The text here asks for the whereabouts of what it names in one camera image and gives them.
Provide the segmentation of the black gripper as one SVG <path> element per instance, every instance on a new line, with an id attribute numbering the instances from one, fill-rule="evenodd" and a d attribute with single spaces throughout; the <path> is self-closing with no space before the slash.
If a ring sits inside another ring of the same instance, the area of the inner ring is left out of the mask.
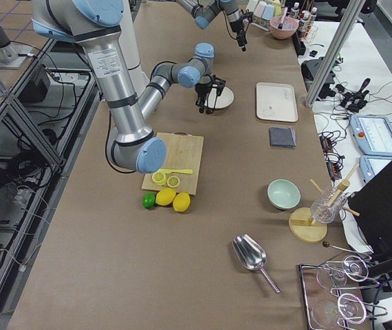
<path id="1" fill-rule="evenodd" d="M 244 25 L 244 21 L 246 20 L 248 23 L 252 22 L 252 12 L 248 10 L 244 12 L 236 11 L 232 14 L 232 31 L 236 34 L 236 40 L 240 41 L 239 46 L 243 52 L 246 51 L 246 29 Z"/>
<path id="2" fill-rule="evenodd" d="M 216 96 L 220 96 L 224 90 L 226 81 L 216 77 L 216 75 L 203 76 L 202 78 L 207 78 L 208 80 L 199 82 L 195 85 L 195 91 L 197 93 L 197 106 L 200 113 L 210 115 L 213 113 L 213 108 L 208 105 L 208 95 L 214 89 Z"/>

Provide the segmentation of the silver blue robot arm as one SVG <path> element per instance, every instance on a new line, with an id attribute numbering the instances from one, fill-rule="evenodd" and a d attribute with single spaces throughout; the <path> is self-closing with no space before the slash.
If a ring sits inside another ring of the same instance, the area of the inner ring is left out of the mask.
<path id="1" fill-rule="evenodd" d="M 115 166 L 154 173 L 166 159 L 166 144 L 145 120 L 156 110 L 172 84 L 198 88 L 213 77 L 214 47 L 199 43 L 187 63 L 157 67 L 138 94 L 124 60 L 119 38 L 122 1 L 33 1 L 34 31 L 49 39 L 83 48 L 104 95 L 115 127 L 106 154 Z"/>
<path id="2" fill-rule="evenodd" d="M 248 42 L 244 21 L 251 23 L 253 12 L 240 9 L 237 2 L 233 0 L 210 1 L 208 5 L 202 5 L 199 1 L 192 0 L 177 0 L 175 2 L 194 18 L 195 24 L 201 30 L 206 29 L 217 16 L 223 14 L 228 35 L 236 40 L 243 52 L 246 51 Z"/>

